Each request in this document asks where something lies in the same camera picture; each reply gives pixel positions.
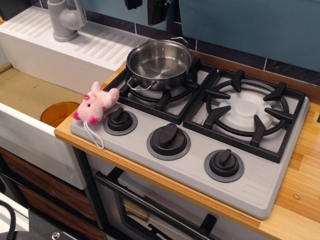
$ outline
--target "wooden drawer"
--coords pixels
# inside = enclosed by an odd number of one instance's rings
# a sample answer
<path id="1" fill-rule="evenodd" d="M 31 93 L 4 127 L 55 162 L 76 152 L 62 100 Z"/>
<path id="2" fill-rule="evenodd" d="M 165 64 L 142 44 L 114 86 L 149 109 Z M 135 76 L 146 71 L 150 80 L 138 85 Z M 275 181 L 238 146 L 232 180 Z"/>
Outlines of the wooden drawer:
<path id="1" fill-rule="evenodd" d="M 0 154 L 14 173 L 62 201 L 88 219 L 96 221 L 89 200 L 83 192 L 1 147 Z"/>
<path id="2" fill-rule="evenodd" d="M 23 186 L 20 186 L 18 184 L 18 187 L 22 191 L 28 202 L 35 209 L 63 223 L 68 228 L 73 229 L 80 235 L 85 236 L 90 240 L 103 240 L 103 233 L 100 230 L 92 227 L 85 221 L 73 216 L 69 212 L 47 201 L 45 198 L 35 194 L 34 192 L 24 188 Z"/>

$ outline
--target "cabinet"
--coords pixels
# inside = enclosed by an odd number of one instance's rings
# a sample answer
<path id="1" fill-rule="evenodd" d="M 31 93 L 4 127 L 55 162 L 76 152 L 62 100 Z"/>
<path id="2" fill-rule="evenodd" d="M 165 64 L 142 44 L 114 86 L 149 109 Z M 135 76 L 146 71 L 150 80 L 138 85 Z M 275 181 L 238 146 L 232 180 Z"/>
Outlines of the cabinet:
<path id="1" fill-rule="evenodd" d="M 30 164 L 0 147 L 0 170 L 15 192 L 21 204 L 36 209 L 58 223 L 73 236 L 85 236 L 90 240 L 102 240 L 103 232 L 83 190 L 61 181 L 53 175 Z"/>

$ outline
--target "stainless steel pot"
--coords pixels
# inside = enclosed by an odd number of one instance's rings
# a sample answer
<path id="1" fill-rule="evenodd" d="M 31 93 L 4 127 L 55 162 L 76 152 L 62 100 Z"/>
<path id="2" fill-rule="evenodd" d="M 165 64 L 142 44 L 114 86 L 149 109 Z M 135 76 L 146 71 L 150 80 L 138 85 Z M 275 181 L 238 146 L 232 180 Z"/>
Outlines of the stainless steel pot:
<path id="1" fill-rule="evenodd" d="M 132 90 L 166 91 L 180 86 L 192 63 L 192 53 L 181 43 L 170 40 L 153 40 L 133 48 L 126 64 L 132 72 L 127 84 L 134 80 L 142 88 Z"/>

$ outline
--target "wooden countertop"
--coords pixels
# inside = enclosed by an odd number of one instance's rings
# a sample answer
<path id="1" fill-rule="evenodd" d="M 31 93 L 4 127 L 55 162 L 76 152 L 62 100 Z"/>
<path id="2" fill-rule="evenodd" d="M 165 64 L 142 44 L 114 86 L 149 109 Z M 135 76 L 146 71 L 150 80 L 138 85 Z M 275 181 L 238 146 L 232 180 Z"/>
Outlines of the wooden countertop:
<path id="1" fill-rule="evenodd" d="M 232 71 L 242 69 L 247 75 L 255 78 L 273 83 L 285 82 L 289 88 L 307 93 L 311 101 L 288 169 L 267 219 L 255 218 L 126 157 L 107 149 L 97 148 L 94 143 L 70 132 L 70 125 L 74 120 L 72 116 L 55 129 L 56 137 L 269 239 L 319 240 L 320 123 L 317 120 L 320 117 L 320 87 L 221 58 L 197 52 L 193 54 L 195 57 L 201 57 L 202 62 L 216 65 L 219 69 L 226 68 Z M 108 85 L 124 68 L 125 65 L 119 68 L 102 87 Z M 300 194 L 301 198 L 296 199 L 296 194 Z"/>

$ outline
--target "black cable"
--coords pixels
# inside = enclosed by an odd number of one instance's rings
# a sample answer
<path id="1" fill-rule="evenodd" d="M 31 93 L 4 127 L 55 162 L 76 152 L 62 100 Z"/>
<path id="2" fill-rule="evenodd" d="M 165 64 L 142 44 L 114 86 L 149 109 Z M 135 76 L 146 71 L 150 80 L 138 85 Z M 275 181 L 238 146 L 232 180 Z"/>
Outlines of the black cable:
<path id="1" fill-rule="evenodd" d="M 4 206 L 6 209 L 8 209 L 11 217 L 11 222 L 10 222 L 10 228 L 8 235 L 6 236 L 6 240 L 14 240 L 15 239 L 15 229 L 16 229 L 16 214 L 14 209 L 6 202 L 0 200 L 0 205 Z"/>

